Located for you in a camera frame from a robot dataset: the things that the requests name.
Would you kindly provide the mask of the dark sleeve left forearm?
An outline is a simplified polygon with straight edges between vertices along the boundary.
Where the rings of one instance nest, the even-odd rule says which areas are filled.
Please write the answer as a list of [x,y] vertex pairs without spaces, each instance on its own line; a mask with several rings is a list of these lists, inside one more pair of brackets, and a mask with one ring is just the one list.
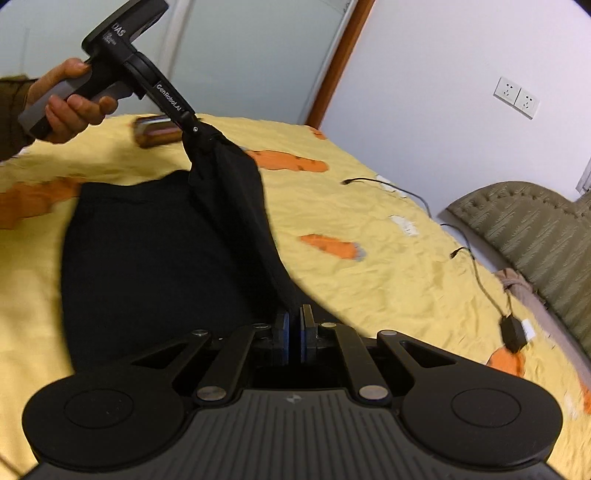
[[27,94],[34,81],[26,76],[5,77],[0,81],[0,159],[18,154],[34,142],[18,121],[26,107]]

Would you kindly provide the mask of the person's left hand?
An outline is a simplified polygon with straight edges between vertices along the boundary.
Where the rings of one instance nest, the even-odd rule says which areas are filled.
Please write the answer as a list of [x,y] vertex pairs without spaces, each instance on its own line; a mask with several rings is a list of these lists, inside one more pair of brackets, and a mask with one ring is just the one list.
[[[59,82],[82,77],[89,70],[90,67],[81,59],[65,60],[32,84],[27,93],[26,107],[32,106]],[[93,102],[79,95],[71,95],[67,100],[52,95],[45,106],[45,117],[51,126],[51,132],[45,137],[45,141],[64,144],[89,125],[99,125],[108,115],[113,114],[117,107],[118,101],[109,96]]]

